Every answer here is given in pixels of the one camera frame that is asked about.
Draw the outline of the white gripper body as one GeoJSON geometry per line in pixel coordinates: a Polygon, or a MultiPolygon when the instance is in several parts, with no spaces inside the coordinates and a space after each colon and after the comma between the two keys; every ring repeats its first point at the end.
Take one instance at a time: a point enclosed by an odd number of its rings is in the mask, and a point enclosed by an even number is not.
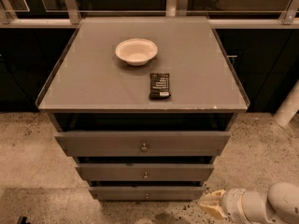
{"type": "Polygon", "coordinates": [[[230,189],[225,192],[221,199],[221,208],[235,224],[249,224],[242,205],[245,192],[245,189],[230,189]]]}

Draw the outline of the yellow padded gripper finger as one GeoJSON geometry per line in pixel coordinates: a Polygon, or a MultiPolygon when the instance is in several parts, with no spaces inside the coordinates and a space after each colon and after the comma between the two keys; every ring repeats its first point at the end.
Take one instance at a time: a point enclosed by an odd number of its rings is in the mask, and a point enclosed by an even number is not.
{"type": "Polygon", "coordinates": [[[225,193],[224,189],[220,189],[204,195],[199,202],[200,208],[216,219],[226,218],[227,215],[221,207],[221,201],[225,193]]]}

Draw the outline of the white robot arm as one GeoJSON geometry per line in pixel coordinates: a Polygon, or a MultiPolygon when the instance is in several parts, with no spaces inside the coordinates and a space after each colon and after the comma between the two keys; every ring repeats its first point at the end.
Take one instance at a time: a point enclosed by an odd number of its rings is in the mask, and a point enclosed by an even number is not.
{"type": "Polygon", "coordinates": [[[299,224],[299,188],[276,183],[268,191],[217,190],[202,197],[201,209],[235,224],[299,224]]]}

